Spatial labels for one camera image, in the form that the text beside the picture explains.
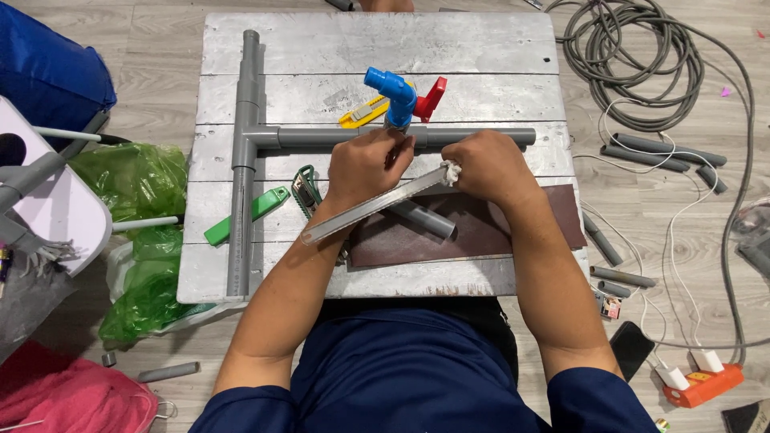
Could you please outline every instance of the blue pipe fitting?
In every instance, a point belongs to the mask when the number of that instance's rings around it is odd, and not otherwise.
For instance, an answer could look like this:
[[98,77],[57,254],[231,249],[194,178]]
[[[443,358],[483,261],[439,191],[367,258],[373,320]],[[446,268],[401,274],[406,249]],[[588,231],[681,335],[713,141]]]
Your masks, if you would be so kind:
[[403,128],[412,122],[412,113],[417,104],[417,92],[403,78],[391,71],[383,72],[370,66],[363,77],[363,84],[390,99],[390,106],[385,116],[392,126]]

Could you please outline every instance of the white painted wood table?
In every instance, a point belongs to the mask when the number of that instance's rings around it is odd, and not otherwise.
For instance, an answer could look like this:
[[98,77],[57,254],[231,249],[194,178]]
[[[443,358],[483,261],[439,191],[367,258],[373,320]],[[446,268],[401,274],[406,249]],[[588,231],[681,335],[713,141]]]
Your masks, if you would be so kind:
[[[233,113],[243,31],[260,35],[266,103],[262,121],[286,127],[332,127],[372,99],[368,66],[404,74],[424,95],[441,75],[447,92],[428,127],[533,127],[524,154],[542,186],[578,184],[570,152],[554,30],[541,13],[251,13],[209,14],[203,36],[190,157],[184,246],[177,299],[232,302],[227,297],[228,244],[211,247],[203,232],[230,212]],[[321,193],[330,154],[260,153],[255,195],[289,186],[313,164]],[[403,178],[438,167],[435,151],[418,154]],[[250,293],[296,239],[306,220],[292,199],[253,224]],[[574,252],[588,277],[585,249]],[[327,297],[515,294],[508,257],[443,260],[374,268],[335,268]]]

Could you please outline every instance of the green utility knife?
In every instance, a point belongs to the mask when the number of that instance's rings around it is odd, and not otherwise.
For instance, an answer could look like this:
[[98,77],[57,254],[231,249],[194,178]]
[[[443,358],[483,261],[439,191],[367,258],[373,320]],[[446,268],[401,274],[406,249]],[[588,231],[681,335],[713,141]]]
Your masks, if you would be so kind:
[[[289,190],[285,186],[279,186],[254,199],[254,201],[251,202],[252,222],[264,217],[269,211],[277,208],[278,205],[289,198],[289,195]],[[206,230],[203,233],[203,236],[206,237],[206,240],[208,240],[213,247],[216,247],[227,240],[227,238],[230,237],[230,217],[228,216],[224,220],[219,221],[214,227]]]

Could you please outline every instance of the sandpaper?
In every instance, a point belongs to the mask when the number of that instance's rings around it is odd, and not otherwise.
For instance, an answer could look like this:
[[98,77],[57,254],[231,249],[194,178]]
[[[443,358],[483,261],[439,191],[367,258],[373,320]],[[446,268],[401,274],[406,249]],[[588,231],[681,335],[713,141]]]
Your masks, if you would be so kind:
[[[543,190],[570,248],[586,247],[573,186],[545,186]],[[441,239],[415,223],[383,210],[361,221],[350,234],[351,266],[511,253],[508,222],[496,205],[466,193],[415,196],[410,200],[453,221],[457,226],[453,235]]]

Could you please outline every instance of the forearm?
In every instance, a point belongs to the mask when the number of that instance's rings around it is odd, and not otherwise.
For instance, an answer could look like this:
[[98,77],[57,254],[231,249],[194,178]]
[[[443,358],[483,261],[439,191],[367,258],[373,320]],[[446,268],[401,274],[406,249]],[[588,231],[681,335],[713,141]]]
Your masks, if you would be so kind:
[[617,365],[596,300],[545,193],[539,190],[518,208],[506,212],[517,296],[524,321],[540,346],[547,378],[586,361],[585,366],[614,371]]
[[[322,205],[308,223],[314,225],[336,210]],[[251,383],[288,388],[294,351],[313,327],[326,286],[350,229],[341,230],[312,246],[299,239],[265,276],[238,323],[223,361],[214,392],[241,381],[244,371],[255,374]]]

